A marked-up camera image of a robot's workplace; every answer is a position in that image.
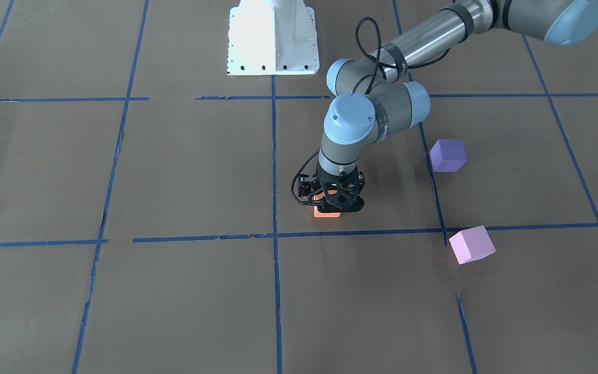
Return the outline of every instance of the brown floor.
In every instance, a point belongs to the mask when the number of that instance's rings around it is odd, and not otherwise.
[[[306,0],[321,71],[277,78],[226,76],[237,3],[0,0],[0,372],[598,372],[598,31],[413,71],[429,118],[315,220],[289,186],[328,67],[448,2]],[[475,225],[497,253],[458,265]]]

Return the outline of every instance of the foam cube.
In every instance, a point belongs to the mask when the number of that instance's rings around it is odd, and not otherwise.
[[[466,160],[465,145],[460,139],[440,139],[430,150],[434,172],[457,172]]]
[[[322,194],[317,194],[316,196],[313,196],[313,199],[315,201],[318,201],[322,197],[324,197],[323,193]],[[318,211],[318,207],[314,206],[313,207],[313,217],[314,218],[338,218],[338,217],[340,217],[340,212],[337,212],[337,213],[321,213],[320,211]]]
[[[493,246],[491,237],[488,236],[488,231],[484,226],[460,231],[449,238],[449,242],[460,265],[481,260],[495,253],[495,246]]]

